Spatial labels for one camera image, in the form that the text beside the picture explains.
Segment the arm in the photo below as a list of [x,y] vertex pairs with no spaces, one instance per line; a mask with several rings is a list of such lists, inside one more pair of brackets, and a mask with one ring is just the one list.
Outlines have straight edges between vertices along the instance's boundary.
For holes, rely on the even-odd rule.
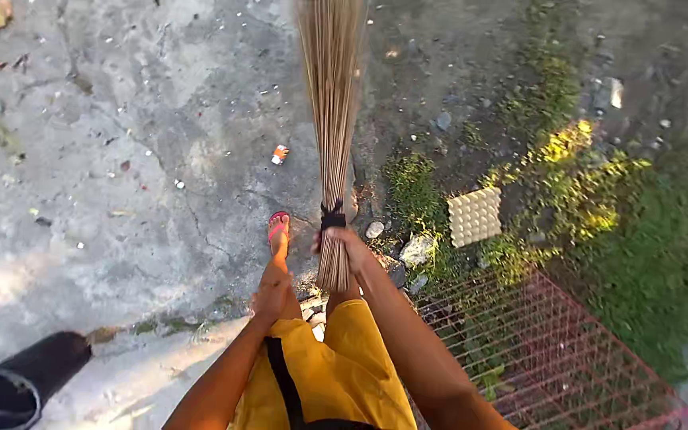
[[330,228],[344,241],[397,374],[432,428],[513,428],[469,382],[442,340],[416,315],[368,246],[351,230]]
[[254,317],[182,398],[164,430],[227,428],[264,336],[283,309],[288,288],[290,276],[272,285],[259,286],[259,293],[254,295]]

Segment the person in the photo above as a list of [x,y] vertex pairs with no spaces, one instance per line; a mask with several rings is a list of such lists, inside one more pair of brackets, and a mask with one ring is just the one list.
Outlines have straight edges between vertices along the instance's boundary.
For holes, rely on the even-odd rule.
[[272,258],[253,296],[254,316],[164,430],[416,428],[403,383],[435,430],[514,429],[345,228],[326,229],[324,240],[344,242],[354,280],[348,291],[330,293],[325,339],[318,342],[286,267],[289,220],[279,212],[268,223]]

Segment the green grass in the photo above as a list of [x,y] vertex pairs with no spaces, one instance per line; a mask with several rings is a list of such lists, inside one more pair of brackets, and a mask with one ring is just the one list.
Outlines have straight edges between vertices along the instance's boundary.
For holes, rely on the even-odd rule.
[[[434,163],[412,153],[387,162],[397,236],[436,238],[431,261],[409,275],[424,273],[435,288],[472,275],[481,262],[512,285],[544,267],[658,374],[679,383],[688,377],[688,151],[651,165],[593,148],[592,124],[571,120],[578,75],[564,45],[554,43],[558,8],[533,2],[525,78],[497,104],[505,128],[528,143],[526,154],[480,178],[501,187],[504,199],[521,196],[501,235],[454,249]],[[488,149],[474,124],[462,139]],[[394,250],[398,242],[385,237],[379,246]]]
[[688,377],[688,152],[641,172],[621,225],[564,256],[594,315],[664,379]]

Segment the red wire mesh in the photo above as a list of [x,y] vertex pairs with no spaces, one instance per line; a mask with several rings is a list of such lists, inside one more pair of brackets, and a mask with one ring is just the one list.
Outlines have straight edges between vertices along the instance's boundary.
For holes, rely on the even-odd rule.
[[535,272],[432,291],[415,305],[518,428],[688,430],[688,406],[585,308]]

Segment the broom bristles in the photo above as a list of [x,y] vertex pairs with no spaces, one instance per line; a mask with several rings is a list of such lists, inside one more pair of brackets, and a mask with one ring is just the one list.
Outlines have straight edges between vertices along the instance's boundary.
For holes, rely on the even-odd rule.
[[[320,154],[322,203],[328,210],[334,208],[337,199],[344,198],[358,106],[362,10],[361,0],[297,3],[305,77]],[[349,288],[349,262],[343,243],[322,240],[317,280],[326,291]]]

